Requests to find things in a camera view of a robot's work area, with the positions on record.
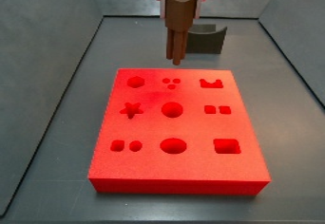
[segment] red foam block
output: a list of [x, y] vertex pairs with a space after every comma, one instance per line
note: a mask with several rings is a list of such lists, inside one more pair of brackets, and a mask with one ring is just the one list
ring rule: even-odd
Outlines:
[[119, 69], [88, 179], [98, 192], [256, 195], [270, 176], [233, 73]]

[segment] table surface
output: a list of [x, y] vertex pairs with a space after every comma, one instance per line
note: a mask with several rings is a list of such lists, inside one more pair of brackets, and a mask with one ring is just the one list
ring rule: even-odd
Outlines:
[[96, 194], [87, 169], [115, 72], [175, 68], [163, 20], [106, 18], [0, 223], [325, 220], [324, 108], [257, 20], [198, 23], [229, 27], [222, 53], [189, 54], [178, 67], [233, 71], [272, 183], [256, 197]]

